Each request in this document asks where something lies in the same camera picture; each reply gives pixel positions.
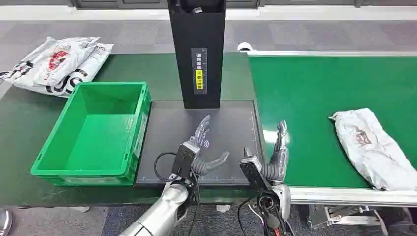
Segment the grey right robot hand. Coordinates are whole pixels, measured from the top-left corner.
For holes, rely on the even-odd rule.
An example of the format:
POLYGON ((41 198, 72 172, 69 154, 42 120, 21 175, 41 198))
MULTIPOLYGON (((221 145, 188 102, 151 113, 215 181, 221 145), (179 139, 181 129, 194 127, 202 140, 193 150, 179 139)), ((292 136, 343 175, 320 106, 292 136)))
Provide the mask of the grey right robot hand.
POLYGON ((290 142, 288 127, 285 120, 278 123, 277 139, 268 163, 261 163, 259 158, 243 148, 243 158, 239 166, 248 182, 257 189, 271 190, 273 186, 283 184, 289 160, 290 142))

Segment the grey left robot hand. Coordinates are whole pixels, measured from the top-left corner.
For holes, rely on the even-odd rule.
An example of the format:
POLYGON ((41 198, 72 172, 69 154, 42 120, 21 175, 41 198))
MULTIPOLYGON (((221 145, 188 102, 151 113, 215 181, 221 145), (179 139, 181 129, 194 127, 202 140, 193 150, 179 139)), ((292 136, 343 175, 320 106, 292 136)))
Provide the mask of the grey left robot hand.
POLYGON ((228 151, 211 161, 206 161, 200 157, 202 148, 209 147, 209 141, 206 139, 207 134, 210 132, 209 120, 210 116, 205 116, 189 140, 179 145, 172 166, 172 173, 177 177, 190 177, 192 173, 198 176, 205 176, 210 171, 227 162, 230 155, 228 151))

